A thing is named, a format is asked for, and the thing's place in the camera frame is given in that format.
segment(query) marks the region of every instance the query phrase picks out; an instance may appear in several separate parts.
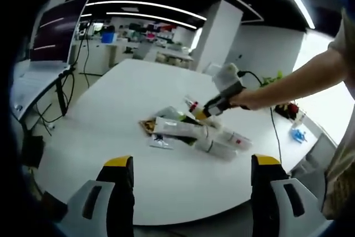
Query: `chair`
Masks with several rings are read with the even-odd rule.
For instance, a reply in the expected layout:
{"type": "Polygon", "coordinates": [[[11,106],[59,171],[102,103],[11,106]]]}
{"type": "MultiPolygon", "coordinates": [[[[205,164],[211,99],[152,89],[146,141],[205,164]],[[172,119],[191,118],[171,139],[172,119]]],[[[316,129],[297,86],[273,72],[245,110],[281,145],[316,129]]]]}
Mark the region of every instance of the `chair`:
{"type": "Polygon", "coordinates": [[[202,73],[205,73],[210,76],[216,75],[220,70],[222,66],[213,64],[212,62],[207,65],[207,67],[202,71],[202,73]]]}
{"type": "Polygon", "coordinates": [[[149,42],[142,42],[139,44],[138,48],[133,52],[133,59],[144,59],[148,54],[151,46],[153,44],[149,42]]]}

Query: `wall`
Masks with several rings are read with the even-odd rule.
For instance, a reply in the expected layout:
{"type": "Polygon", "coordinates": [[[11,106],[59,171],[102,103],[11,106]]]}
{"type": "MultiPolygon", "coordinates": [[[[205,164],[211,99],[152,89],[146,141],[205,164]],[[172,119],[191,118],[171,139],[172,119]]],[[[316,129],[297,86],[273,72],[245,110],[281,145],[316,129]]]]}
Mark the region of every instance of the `wall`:
{"type": "Polygon", "coordinates": [[[178,26],[175,29],[173,42],[181,42],[184,47],[191,47],[195,32],[178,26]]]}
{"type": "MultiPolygon", "coordinates": [[[[226,63],[233,62],[241,70],[258,77],[275,77],[278,70],[290,74],[301,49],[305,33],[268,26],[239,27],[226,63]]],[[[243,77],[244,86],[257,88],[254,77],[243,77]]]]}
{"type": "MultiPolygon", "coordinates": [[[[156,24],[155,21],[150,21],[147,19],[140,18],[123,18],[123,17],[113,17],[111,23],[115,26],[116,31],[122,25],[129,25],[130,23],[139,23],[143,25],[156,24]]],[[[167,23],[158,23],[159,26],[168,25],[167,23]]],[[[194,39],[195,32],[185,29],[184,27],[178,26],[175,30],[173,42],[181,42],[186,47],[191,47],[192,40],[194,39]]]]}
{"type": "Polygon", "coordinates": [[[243,12],[226,1],[213,4],[193,53],[192,69],[202,72],[210,63],[222,65],[240,26],[243,12]]]}

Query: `blue object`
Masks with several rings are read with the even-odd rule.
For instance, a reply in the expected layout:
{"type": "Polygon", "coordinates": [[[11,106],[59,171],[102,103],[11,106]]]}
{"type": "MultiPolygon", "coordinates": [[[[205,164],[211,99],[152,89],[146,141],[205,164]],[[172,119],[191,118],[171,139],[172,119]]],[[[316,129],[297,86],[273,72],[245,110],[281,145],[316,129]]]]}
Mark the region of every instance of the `blue object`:
{"type": "Polygon", "coordinates": [[[101,37],[101,42],[109,44],[113,42],[113,37],[115,33],[103,33],[101,37]]]}
{"type": "Polygon", "coordinates": [[[291,130],[291,136],[294,140],[298,141],[300,144],[303,143],[303,141],[307,141],[305,138],[306,132],[301,133],[299,129],[292,129],[291,130]]]}

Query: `white table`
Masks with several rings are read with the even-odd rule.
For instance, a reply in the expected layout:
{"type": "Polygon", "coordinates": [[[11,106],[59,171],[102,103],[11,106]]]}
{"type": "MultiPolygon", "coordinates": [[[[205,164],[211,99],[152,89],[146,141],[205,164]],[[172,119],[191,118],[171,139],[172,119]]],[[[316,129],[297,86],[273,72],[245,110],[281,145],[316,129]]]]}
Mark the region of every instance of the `white table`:
{"type": "MultiPolygon", "coordinates": [[[[130,154],[134,158],[134,224],[166,225],[206,218],[249,200],[251,155],[278,158],[269,110],[233,109],[221,115],[225,126],[254,145],[231,162],[177,142],[174,150],[149,147],[138,121],[173,105],[187,110],[189,94],[205,102],[217,94],[211,77],[163,64],[126,59],[100,78],[55,126],[36,180],[63,202],[104,163],[130,154]]],[[[308,142],[289,136],[291,123],[275,114],[282,163],[289,172],[309,152],[308,142]]]]}
{"type": "Polygon", "coordinates": [[[166,56],[169,56],[169,57],[176,57],[176,58],[181,58],[181,59],[184,59],[184,60],[194,61],[193,58],[191,58],[187,54],[184,54],[181,51],[175,51],[175,50],[167,49],[167,48],[157,48],[157,50],[158,50],[159,53],[161,53],[163,55],[166,55],[166,56]]]}

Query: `hand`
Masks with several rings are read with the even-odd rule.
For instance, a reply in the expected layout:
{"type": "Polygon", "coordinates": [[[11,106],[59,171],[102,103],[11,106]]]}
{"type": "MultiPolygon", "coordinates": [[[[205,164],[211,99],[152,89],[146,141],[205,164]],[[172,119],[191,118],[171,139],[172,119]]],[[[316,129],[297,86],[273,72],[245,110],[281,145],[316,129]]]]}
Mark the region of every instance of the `hand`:
{"type": "Polygon", "coordinates": [[[259,102],[257,100],[257,91],[244,89],[241,93],[231,97],[229,103],[232,108],[239,107],[241,105],[247,106],[251,110],[260,109],[259,102]]]}

